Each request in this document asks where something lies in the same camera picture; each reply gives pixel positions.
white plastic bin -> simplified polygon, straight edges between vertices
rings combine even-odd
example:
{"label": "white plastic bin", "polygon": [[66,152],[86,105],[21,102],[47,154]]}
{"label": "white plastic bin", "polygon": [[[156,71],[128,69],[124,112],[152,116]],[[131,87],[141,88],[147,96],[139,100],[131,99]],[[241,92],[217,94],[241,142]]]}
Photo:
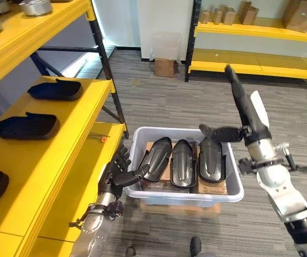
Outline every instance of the white plastic bin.
{"label": "white plastic bin", "polygon": [[[169,137],[174,142],[180,139],[200,143],[204,135],[200,130],[167,127],[139,127],[133,137],[130,151],[132,161],[128,170],[138,168],[145,153],[147,142],[156,141],[162,137]],[[125,193],[134,198],[140,198],[148,205],[187,205],[211,207],[217,202],[238,202],[244,197],[244,188],[238,174],[230,143],[222,145],[226,157],[226,185],[227,195],[215,194],[188,194],[173,192],[143,191],[139,183],[124,188]]]}

person's foot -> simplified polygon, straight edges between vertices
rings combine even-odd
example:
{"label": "person's foot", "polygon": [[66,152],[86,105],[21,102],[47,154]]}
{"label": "person's foot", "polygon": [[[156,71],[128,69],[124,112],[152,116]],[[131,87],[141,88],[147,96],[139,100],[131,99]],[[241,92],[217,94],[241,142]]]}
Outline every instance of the person's foot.
{"label": "person's foot", "polygon": [[190,240],[190,256],[194,257],[201,252],[201,240],[199,237],[192,237]]}
{"label": "person's foot", "polygon": [[126,248],[125,257],[136,256],[136,249],[133,246]]}

white wall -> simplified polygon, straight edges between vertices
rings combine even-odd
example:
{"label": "white wall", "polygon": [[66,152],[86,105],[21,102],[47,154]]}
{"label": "white wall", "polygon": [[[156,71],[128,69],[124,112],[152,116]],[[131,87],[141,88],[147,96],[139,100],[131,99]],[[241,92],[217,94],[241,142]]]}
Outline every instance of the white wall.
{"label": "white wall", "polygon": [[[46,45],[92,47],[95,43],[85,16],[81,16]],[[41,51],[38,53],[58,70],[62,70],[80,56],[80,53],[69,52]],[[30,58],[27,58],[0,81],[0,116],[32,86],[39,76],[36,66]]]}
{"label": "white wall", "polygon": [[140,47],[136,0],[93,0],[104,37],[119,47]]}
{"label": "white wall", "polygon": [[182,37],[180,59],[186,59],[193,0],[137,0],[142,58],[150,58],[154,33],[174,32]]}
{"label": "white wall", "polygon": [[[252,0],[258,16],[281,18],[289,0]],[[181,60],[185,60],[193,0],[137,0],[142,58],[150,58],[153,33],[177,32],[182,36]],[[239,11],[242,0],[202,0],[202,9],[227,5]],[[266,54],[307,57],[307,42],[265,37],[199,33],[195,48],[261,52]]]}

clear plastic bag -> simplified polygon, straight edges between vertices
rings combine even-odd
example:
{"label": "clear plastic bag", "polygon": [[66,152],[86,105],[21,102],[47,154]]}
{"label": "clear plastic bag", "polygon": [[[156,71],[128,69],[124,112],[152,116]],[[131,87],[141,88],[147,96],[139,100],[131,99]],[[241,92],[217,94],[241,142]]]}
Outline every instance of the clear plastic bag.
{"label": "clear plastic bag", "polygon": [[179,33],[155,33],[152,37],[150,60],[162,58],[179,62],[181,40],[181,35]]}

storage rack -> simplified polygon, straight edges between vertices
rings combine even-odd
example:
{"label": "storage rack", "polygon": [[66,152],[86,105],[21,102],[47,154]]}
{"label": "storage rack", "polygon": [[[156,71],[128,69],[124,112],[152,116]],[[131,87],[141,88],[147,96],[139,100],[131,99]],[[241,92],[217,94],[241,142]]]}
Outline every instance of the storage rack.
{"label": "storage rack", "polygon": [[[69,228],[97,197],[98,180],[128,131],[117,90],[90,0],[52,3],[53,11],[41,17],[25,16],[17,4],[0,17],[0,80],[31,56],[43,75],[35,83],[74,80],[82,96],[71,102],[36,100],[25,93],[0,120],[24,116],[26,111],[54,114],[60,121],[58,134],[48,140],[0,138],[0,171],[10,183],[0,198],[0,256],[69,256],[79,230]],[[97,48],[42,47],[79,16],[86,14]],[[106,80],[64,78],[43,60],[37,50],[97,52]],[[112,95],[117,115],[104,107]],[[120,124],[95,122],[103,109]],[[89,132],[107,136],[102,143]]]}
{"label": "storage rack", "polygon": [[236,17],[232,25],[198,21],[201,0],[194,0],[186,56],[185,82],[193,71],[224,72],[231,64],[237,73],[307,79],[307,58],[228,50],[194,49],[198,33],[219,33],[270,37],[307,42],[307,32],[285,29],[280,19],[256,18],[254,25],[242,25]]}

